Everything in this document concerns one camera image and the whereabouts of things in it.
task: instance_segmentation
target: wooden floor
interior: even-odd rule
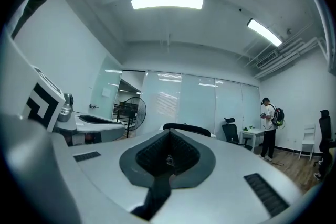
[[[261,149],[256,149],[255,153],[260,154]],[[272,165],[276,169],[282,171],[287,175],[302,191],[306,193],[313,186],[317,185],[319,181],[313,176],[318,172],[318,164],[313,167],[314,162],[319,161],[320,157],[313,157],[309,161],[308,156],[301,156],[299,154],[292,154],[289,151],[274,150],[273,163],[283,163],[284,166]]]

